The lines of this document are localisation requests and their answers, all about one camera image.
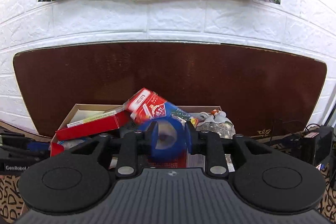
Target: gray ribbed panel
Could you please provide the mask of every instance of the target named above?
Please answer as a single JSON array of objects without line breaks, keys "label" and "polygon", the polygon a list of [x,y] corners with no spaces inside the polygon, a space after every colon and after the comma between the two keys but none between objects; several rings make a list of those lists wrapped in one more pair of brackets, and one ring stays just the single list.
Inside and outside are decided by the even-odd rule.
[{"label": "gray ribbed panel", "polygon": [[206,177],[201,169],[144,169],[139,177],[120,180],[98,206],[70,216],[33,210],[18,224],[327,224],[312,210],[299,215],[270,215],[235,196],[225,180]]}]

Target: brown wooden board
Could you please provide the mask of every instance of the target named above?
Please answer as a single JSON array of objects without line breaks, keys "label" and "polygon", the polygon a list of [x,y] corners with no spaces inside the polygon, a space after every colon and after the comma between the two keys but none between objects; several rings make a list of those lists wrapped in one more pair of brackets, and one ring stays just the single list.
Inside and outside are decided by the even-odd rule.
[{"label": "brown wooden board", "polygon": [[175,105],[220,105],[237,133],[254,136],[275,118],[306,124],[327,72],[320,61],[283,52],[172,42],[40,48],[16,54],[13,63],[45,136],[53,136],[74,104],[123,104],[142,87]]}]

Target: dark brown panel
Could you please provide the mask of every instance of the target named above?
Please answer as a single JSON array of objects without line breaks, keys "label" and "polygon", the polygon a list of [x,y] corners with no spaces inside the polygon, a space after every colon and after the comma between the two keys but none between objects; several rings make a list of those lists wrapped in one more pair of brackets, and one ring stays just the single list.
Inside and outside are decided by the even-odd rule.
[{"label": "dark brown panel", "polygon": [[142,87],[176,105],[220,105],[237,132],[253,136],[271,129],[274,118],[307,123],[327,71],[322,62],[283,52],[171,42],[42,48],[13,63],[45,136],[75,103],[122,104]]}]

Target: white wall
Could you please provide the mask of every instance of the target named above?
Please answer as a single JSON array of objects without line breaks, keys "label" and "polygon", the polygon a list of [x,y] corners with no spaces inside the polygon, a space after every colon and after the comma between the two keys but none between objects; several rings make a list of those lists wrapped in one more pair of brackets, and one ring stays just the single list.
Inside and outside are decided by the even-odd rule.
[{"label": "white wall", "polygon": [[0,120],[36,132],[13,71],[17,52],[82,42],[176,39],[264,47],[323,60],[327,78],[310,119],[322,122],[336,92],[336,0],[281,1],[0,0]]}]

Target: black circular cover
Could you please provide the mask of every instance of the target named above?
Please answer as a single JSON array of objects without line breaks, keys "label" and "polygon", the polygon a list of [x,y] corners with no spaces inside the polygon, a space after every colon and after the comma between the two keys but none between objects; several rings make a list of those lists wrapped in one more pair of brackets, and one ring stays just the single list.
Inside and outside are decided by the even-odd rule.
[{"label": "black circular cover", "polygon": [[235,172],[234,186],[248,203],[279,213],[314,208],[325,191],[325,181],[316,168],[276,153],[249,159]]},{"label": "black circular cover", "polygon": [[99,202],[109,188],[107,170],[85,155],[52,157],[29,167],[19,181],[28,207],[46,213],[83,210]]}]

